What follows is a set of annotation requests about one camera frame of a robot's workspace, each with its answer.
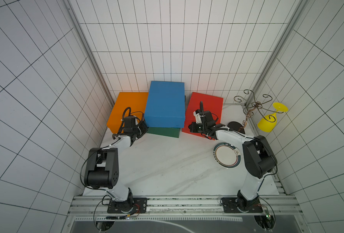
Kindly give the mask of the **red shoebox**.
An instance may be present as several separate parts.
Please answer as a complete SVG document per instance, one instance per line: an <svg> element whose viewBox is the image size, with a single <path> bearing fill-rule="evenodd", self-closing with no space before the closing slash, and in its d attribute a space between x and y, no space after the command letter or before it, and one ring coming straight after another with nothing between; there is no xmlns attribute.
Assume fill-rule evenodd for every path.
<svg viewBox="0 0 344 233"><path fill-rule="evenodd" d="M193 112L200 108L200 102L203 102L205 111L210 111L213 114L214 120L218 119L217 123L221 122L223 98L193 92L186 109L185 124L182 129L183 133L203 137L201 134L191 133L188 128L192 122L195 122Z"/></svg>

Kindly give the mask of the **blue shoebox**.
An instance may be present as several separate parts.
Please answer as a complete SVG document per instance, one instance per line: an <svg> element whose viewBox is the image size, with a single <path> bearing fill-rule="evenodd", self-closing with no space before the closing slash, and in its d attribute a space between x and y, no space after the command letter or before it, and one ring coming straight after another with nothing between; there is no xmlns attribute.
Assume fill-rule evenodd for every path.
<svg viewBox="0 0 344 233"><path fill-rule="evenodd" d="M185 123L184 83L152 81L144 117L148 127L183 128Z"/></svg>

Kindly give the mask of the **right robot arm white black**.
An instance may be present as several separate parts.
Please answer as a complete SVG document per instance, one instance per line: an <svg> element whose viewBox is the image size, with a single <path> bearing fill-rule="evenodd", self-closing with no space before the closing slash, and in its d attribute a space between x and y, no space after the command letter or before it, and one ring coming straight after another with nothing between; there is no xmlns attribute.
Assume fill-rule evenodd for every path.
<svg viewBox="0 0 344 233"><path fill-rule="evenodd" d="M239 150L247 170L243 186L238 191L236 206L240 212L246 213L259 200L258 192L264 178L277 165L275 155L267 139L263 136L245 135L242 124L236 121L229 125L218 123L210 111L198 109L193 112L195 121L189 125L192 133L200 133L208 139L223 141Z"/></svg>

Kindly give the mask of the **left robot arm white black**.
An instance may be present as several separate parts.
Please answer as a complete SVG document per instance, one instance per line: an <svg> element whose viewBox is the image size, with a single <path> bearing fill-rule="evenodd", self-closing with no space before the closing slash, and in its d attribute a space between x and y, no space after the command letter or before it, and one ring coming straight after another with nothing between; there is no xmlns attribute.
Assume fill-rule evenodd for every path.
<svg viewBox="0 0 344 233"><path fill-rule="evenodd" d="M111 198L109 205L117 211L129 213L135 204L130 188L119 181L119 156L147 132L144 117L124 116L113 142L102 148L92 148L86 160L83 184L86 188L104 190Z"/></svg>

